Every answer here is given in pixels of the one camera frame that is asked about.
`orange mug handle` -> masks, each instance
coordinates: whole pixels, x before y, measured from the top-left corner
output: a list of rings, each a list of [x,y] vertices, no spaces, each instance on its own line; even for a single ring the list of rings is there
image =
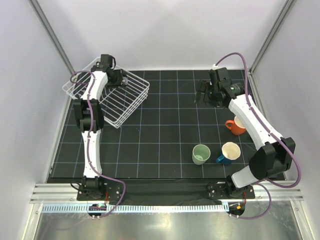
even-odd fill
[[[235,124],[235,121],[233,121],[233,120],[228,120],[228,121],[225,122],[225,126],[226,126],[228,129],[231,130],[231,126],[229,126],[228,124],[233,125],[233,124]]]

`white wall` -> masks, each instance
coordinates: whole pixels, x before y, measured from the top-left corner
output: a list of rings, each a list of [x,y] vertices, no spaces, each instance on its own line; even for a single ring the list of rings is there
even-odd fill
[[[0,2],[0,233],[15,240],[49,169],[69,73],[28,1]]]
[[[298,0],[254,73],[270,122],[296,143],[301,190],[320,236],[320,2]],[[297,174],[293,167],[289,178]]]
[[[73,67],[102,53],[130,70],[249,66],[285,0],[39,0]],[[242,69],[237,57],[224,61]]]

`dish rack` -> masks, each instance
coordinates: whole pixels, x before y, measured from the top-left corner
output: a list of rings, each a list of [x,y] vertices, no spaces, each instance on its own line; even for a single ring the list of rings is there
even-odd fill
[[[91,67],[100,61],[97,57],[83,70],[90,71]],[[122,69],[126,77],[122,80],[124,87],[108,88],[104,87],[99,99],[101,110],[104,112],[104,120],[115,128],[119,128],[126,119],[138,108],[147,98],[150,83],[141,77],[116,66],[115,69]],[[75,75],[73,80],[78,83],[89,83],[91,75],[89,73]],[[68,81],[62,89],[72,98],[80,99],[86,91],[87,85],[73,84]]]

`reflective metal surface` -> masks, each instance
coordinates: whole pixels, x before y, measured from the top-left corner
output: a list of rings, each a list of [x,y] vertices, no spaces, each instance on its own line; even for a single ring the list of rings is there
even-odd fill
[[[244,216],[256,216],[267,202],[248,202]],[[37,240],[301,240],[289,201],[274,202],[256,220],[229,217],[225,212],[115,214],[85,220],[83,213],[42,213]]]

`blue mug handle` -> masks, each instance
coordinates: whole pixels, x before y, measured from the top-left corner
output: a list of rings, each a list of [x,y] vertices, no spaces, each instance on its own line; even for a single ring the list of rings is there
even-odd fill
[[[221,155],[221,156],[219,156],[219,157],[215,160],[215,162],[216,162],[217,164],[219,164],[219,163],[221,163],[221,161],[222,161],[223,159],[225,159],[225,156]]]

